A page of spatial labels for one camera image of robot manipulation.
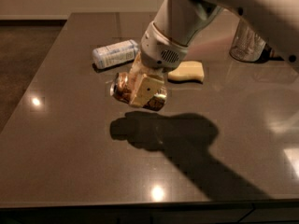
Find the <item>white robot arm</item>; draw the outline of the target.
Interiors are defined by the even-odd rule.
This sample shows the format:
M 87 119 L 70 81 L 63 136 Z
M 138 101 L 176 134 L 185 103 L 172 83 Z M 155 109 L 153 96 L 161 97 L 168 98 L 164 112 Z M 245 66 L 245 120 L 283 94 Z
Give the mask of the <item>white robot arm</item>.
M 144 33 L 130 70 L 129 104 L 142 107 L 163 86 L 196 35 L 228 9 L 293 69 L 299 66 L 299 0 L 164 0 Z

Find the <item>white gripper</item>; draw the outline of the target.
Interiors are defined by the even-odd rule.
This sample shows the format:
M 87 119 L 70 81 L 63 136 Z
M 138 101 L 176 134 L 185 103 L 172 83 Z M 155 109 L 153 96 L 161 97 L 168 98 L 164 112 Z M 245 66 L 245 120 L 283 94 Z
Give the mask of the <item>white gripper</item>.
M 129 87 L 133 88 L 129 105 L 162 108 L 165 104 L 164 80 L 144 74 L 145 66 L 153 69 L 176 69 L 187 51 L 186 46 L 181 46 L 163 35 L 152 21 L 142 36 L 140 52 L 137 53 L 129 71 Z

